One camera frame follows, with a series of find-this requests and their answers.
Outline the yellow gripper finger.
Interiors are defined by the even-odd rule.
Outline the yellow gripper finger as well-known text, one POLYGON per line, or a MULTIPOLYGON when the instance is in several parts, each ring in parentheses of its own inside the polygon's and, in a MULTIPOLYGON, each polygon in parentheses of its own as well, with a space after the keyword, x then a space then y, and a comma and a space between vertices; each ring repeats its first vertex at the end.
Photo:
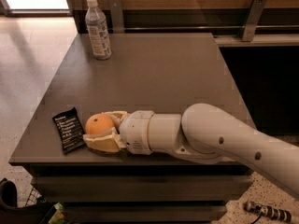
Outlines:
POLYGON ((125 149, 125 144, 115 128, 110 128, 99 134, 84 134, 83 140, 89 148, 101 152, 117 153, 125 149))
POLYGON ((115 127, 119 129, 121 123, 128 117, 129 113, 127 111, 109 111, 105 112, 105 115, 108 115, 112 119, 115 127))

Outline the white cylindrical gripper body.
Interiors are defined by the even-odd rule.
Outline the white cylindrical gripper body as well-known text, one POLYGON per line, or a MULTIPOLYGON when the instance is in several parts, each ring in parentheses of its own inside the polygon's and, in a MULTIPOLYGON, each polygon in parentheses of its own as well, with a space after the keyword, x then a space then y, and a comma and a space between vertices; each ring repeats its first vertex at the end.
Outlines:
POLYGON ((127 150, 136 155, 149 155, 151 153, 148 130, 152 111, 136 111, 128 115, 119 128, 122 142, 127 150))

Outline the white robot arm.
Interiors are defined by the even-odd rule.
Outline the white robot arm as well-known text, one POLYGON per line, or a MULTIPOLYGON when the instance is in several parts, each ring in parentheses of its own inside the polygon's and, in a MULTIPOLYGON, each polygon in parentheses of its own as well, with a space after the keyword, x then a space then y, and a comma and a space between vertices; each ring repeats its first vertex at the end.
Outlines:
POLYGON ((191 105, 183 114, 100 113, 86 122, 83 140, 106 153, 160 152, 201 164, 232 159, 291 196, 299 195, 299 147, 261 133, 214 105, 191 105))

